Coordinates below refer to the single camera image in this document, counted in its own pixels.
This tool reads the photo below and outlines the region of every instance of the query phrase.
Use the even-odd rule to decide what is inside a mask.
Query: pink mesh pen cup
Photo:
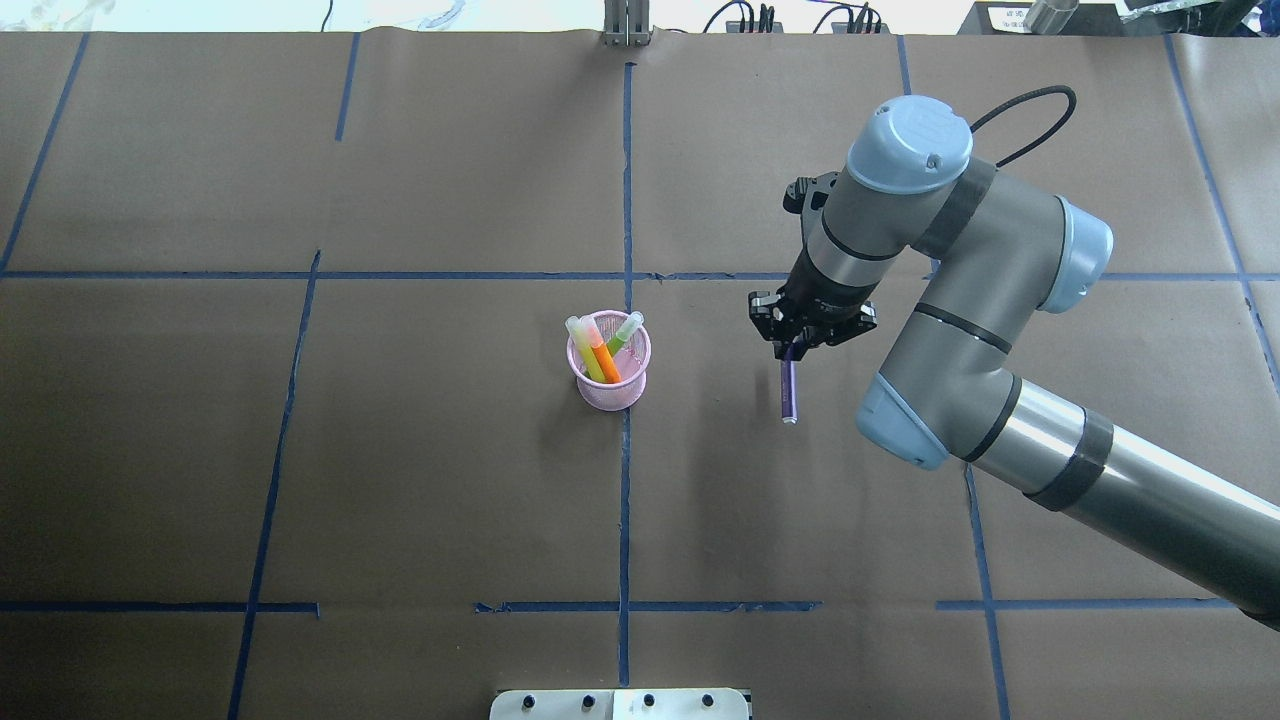
[[[608,340],[613,337],[618,327],[627,319],[627,313],[617,310],[600,310],[584,319],[591,319],[595,327],[600,328],[600,334]],[[582,400],[596,410],[625,410],[631,407],[640,396],[644,395],[645,369],[649,366],[649,333],[644,325],[636,328],[631,340],[613,356],[613,364],[618,366],[621,383],[598,383],[586,377],[586,364],[573,346],[573,338],[564,345],[564,357],[570,369],[577,379],[577,391],[582,393]]]

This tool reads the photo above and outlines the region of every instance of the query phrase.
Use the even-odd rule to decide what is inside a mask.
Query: blue tape line
[[[897,36],[897,65],[902,70],[902,95],[911,95],[911,68],[906,61],[906,38]]]
[[[497,615],[503,612],[617,612],[618,603],[600,602],[503,602],[494,607],[477,602],[472,606],[476,615]]]
[[[1249,305],[1249,316],[1253,320],[1253,332],[1258,336],[1258,343],[1262,346],[1262,357],[1266,360],[1267,372],[1271,374],[1271,386],[1275,388],[1276,395],[1280,395],[1280,369],[1276,368],[1275,351],[1271,346],[1271,338],[1267,337],[1267,329],[1262,324],[1262,316],[1258,314],[1258,302],[1253,297],[1253,288],[1249,287],[1249,281],[1244,273],[1244,261],[1240,259],[1240,249],[1235,242],[1235,233],[1231,231],[1231,223],[1226,218],[1226,209],[1222,206],[1222,195],[1217,190],[1217,181],[1213,179],[1213,170],[1208,164],[1208,155],[1204,152],[1204,143],[1201,140],[1199,127],[1196,124],[1196,115],[1192,113],[1192,104],[1187,99],[1187,87],[1183,85],[1183,73],[1178,68],[1178,54],[1174,51],[1174,41],[1170,36],[1165,37],[1165,54],[1169,58],[1169,69],[1174,76],[1174,87],[1178,90],[1178,101],[1183,106],[1183,115],[1187,117],[1187,128],[1192,133],[1192,145],[1196,147],[1196,158],[1199,159],[1201,169],[1204,172],[1204,182],[1208,184],[1208,195],[1213,200],[1213,211],[1217,214],[1217,222],[1222,225],[1222,234],[1226,237],[1226,247],[1231,252],[1231,263],[1235,265],[1235,274],[1240,281],[1240,290],[1244,291],[1244,301]]]
[[[311,279],[307,281],[307,295],[302,301],[302,319],[298,322],[298,340],[293,345],[293,365],[289,368],[289,387],[284,395],[284,411],[280,414],[280,434],[275,441],[275,460],[271,462],[271,484],[266,491],[266,510],[262,512],[262,533],[257,541],[257,559],[253,561],[253,580],[250,584],[248,603],[244,609],[244,629],[241,633],[241,650],[236,660],[236,682],[232,685],[232,701],[227,710],[228,720],[239,716],[241,693],[244,689],[244,671],[248,669],[248,651],[253,642],[253,621],[257,615],[257,600],[262,592],[262,569],[266,566],[266,548],[271,541],[271,521],[275,516],[275,500],[280,492],[280,469],[284,461],[284,441],[289,433],[289,419],[293,416],[293,401],[297,397],[298,366],[302,363],[302,343],[307,338],[307,324],[311,320],[311,302],[316,293],[316,277],[320,268],[320,251],[311,259]]]
[[[631,685],[631,409],[622,411],[622,501],[618,521],[618,687]]]
[[[54,281],[307,281],[311,273],[287,270],[14,270],[14,279]],[[468,270],[324,270],[323,281],[620,281],[622,273],[538,273]]]
[[[997,611],[1010,610],[1235,610],[1230,602],[1211,597],[1108,597],[1082,600],[997,600]],[[978,600],[943,600],[942,612],[973,612],[986,609]]]
[[[785,281],[787,273],[644,273],[644,279],[666,281]]]
[[[627,313],[631,311],[631,72],[635,63],[623,65],[622,72],[622,154],[626,164],[622,167],[622,256],[623,256],[623,286],[622,293]]]
[[[311,274],[239,270],[14,270],[5,277],[33,281],[305,281]]]
[[[347,58],[347,82],[342,86],[342,108],[338,109],[338,129],[333,133],[335,142],[342,142],[347,131],[347,105],[351,102],[351,82],[356,79],[356,56],[360,54],[360,33],[351,33],[351,56]]]
[[[812,612],[822,607],[817,600],[748,602],[632,602],[636,612]]]
[[[987,618],[987,643],[991,646],[991,674],[996,680],[996,702],[1000,706],[1000,720],[1009,720],[1005,660],[1000,652],[996,603],[991,592],[991,571],[987,566],[987,542],[982,534],[982,512],[978,510],[978,486],[973,479],[973,465],[968,462],[964,466],[964,482],[969,489],[969,525],[973,528],[973,553],[978,559],[978,583],[982,585],[982,610]]]
[[[0,602],[0,612],[244,612],[243,602]],[[266,602],[259,612],[298,612],[320,616],[315,602]]]
[[[635,63],[622,67],[622,296],[632,309],[634,236],[631,215],[631,88]],[[631,409],[622,411],[621,500],[618,507],[618,687],[631,685]]]
[[[9,266],[9,258],[18,243],[18,234],[22,232],[22,222],[27,218],[27,209],[31,208],[31,197],[36,193],[36,183],[40,182],[40,170],[45,168],[45,159],[49,158],[49,147],[54,143],[54,133],[58,132],[58,123],[63,119],[63,110],[67,108],[67,99],[76,85],[76,76],[79,73],[81,60],[84,59],[84,49],[88,47],[88,33],[81,35],[81,44],[76,49],[76,59],[72,60],[72,69],[67,72],[67,82],[63,83],[63,94],[58,97],[54,108],[54,117],[49,120],[49,129],[45,131],[45,142],[40,145],[36,154],[36,164],[31,169],[31,178],[27,179],[27,190],[22,193],[22,202],[18,204],[18,214],[13,218],[13,227],[9,229],[9,241],[4,246],[4,255],[0,255],[0,274]]]
[[[1125,282],[1236,282],[1233,273],[1102,273],[1105,281]]]
[[[328,270],[324,281],[621,281],[625,273]]]
[[[498,606],[476,602],[476,615],[521,612],[620,612],[622,603],[613,601],[588,602],[503,602]],[[822,607],[817,600],[799,601],[628,601],[628,612],[812,612]]]

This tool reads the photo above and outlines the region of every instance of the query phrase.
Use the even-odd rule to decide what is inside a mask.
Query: light blue joint cap
[[[969,167],[969,123],[941,100],[904,95],[881,105],[849,149],[849,174],[872,190],[919,195]]]
[[[1062,233],[1062,259],[1057,264],[1057,277],[1048,297],[1038,310],[1065,313],[1084,299],[1107,269],[1115,238],[1102,220],[1071,205],[1061,195],[1066,229]]]
[[[858,430],[867,439],[925,470],[937,470],[948,455],[938,436],[879,373],[876,373],[863,406],[858,409]]]

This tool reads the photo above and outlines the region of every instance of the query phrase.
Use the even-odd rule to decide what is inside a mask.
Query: metal arm tube
[[[975,465],[1280,629],[1280,507],[1123,428],[1073,475],[1096,418],[1024,383]]]

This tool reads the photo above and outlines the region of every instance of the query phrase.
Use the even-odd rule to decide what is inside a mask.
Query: black cable
[[[1041,145],[1043,145],[1043,142],[1046,140],[1053,137],[1053,133],[1056,133],[1057,131],[1062,129],[1062,126],[1066,124],[1066,120],[1071,119],[1071,113],[1075,113],[1075,91],[1071,90],[1070,87],[1065,86],[1065,85],[1051,85],[1048,87],[1042,87],[1039,90],[1033,90],[1030,92],[1024,92],[1024,94],[1019,95],[1018,97],[1014,97],[1011,100],[1001,102],[998,106],[996,106],[996,109],[993,109],[992,111],[987,113],[986,115],[978,118],[977,122],[974,122],[972,126],[969,126],[969,132],[978,132],[978,128],[980,128],[982,126],[989,123],[991,120],[993,120],[997,115],[1000,115],[1005,110],[1009,110],[1010,108],[1021,105],[1023,102],[1027,102],[1028,100],[1034,100],[1037,97],[1044,97],[1046,95],[1064,95],[1064,96],[1066,96],[1066,110],[1062,113],[1062,117],[1059,118],[1057,122],[1053,123],[1053,126],[1050,127],[1044,132],[1044,135],[1042,135],[1042,136],[1037,137],[1036,140],[1028,142],[1027,145],[1024,145],[1020,150],[1018,150],[1012,155],[1010,155],[1010,156],[1005,158],[1004,160],[996,163],[997,168],[1004,168],[1009,163],[1012,163],[1014,160],[1021,158],[1023,155],[1030,152],[1032,150],[1036,150],[1037,147],[1039,147]]]
[[[845,12],[849,13],[849,26],[852,26],[854,24],[854,6],[852,5],[836,5],[835,8],[827,10],[822,15],[822,18],[818,19],[818,24],[813,26],[813,32],[810,32],[809,35],[818,35],[818,31],[822,29],[822,23],[827,22],[827,18],[829,18],[833,13],[838,13],[840,10],[845,10]]]
[[[730,0],[728,3],[724,3],[723,5],[721,5],[721,9],[716,10],[716,13],[710,17],[710,19],[707,20],[707,27],[703,28],[703,32],[709,31],[712,28],[712,23],[716,22],[716,18],[718,18],[721,13],[723,13],[724,10],[728,10],[733,5],[739,6],[739,12],[740,13],[742,12],[742,8],[745,6],[746,8],[746,14],[750,17],[750,20],[746,20],[746,19],[739,20],[737,31],[739,32],[748,32],[749,28],[755,27],[755,8],[753,8],[751,4],[748,3],[746,0]]]
[[[760,3],[760,22],[755,24],[756,32],[773,32],[773,15],[777,12],[777,5]]]
[[[818,31],[822,29],[822,23],[827,22],[827,18],[829,18],[832,13],[836,13],[838,10],[845,10],[849,13],[849,24],[845,26],[846,35],[854,32],[854,27],[863,27],[861,24],[863,22],[867,23],[865,24],[867,29],[863,32],[870,32],[872,23],[876,23],[878,26],[884,22],[884,19],[879,14],[879,10],[867,4],[851,5],[849,3],[829,3],[828,0],[813,0],[813,1],[833,6],[829,10],[827,10],[826,14],[822,15],[822,18],[818,20],[818,24],[813,27],[813,32],[810,32],[809,35],[817,35]],[[854,17],[854,10],[858,10],[856,18]]]

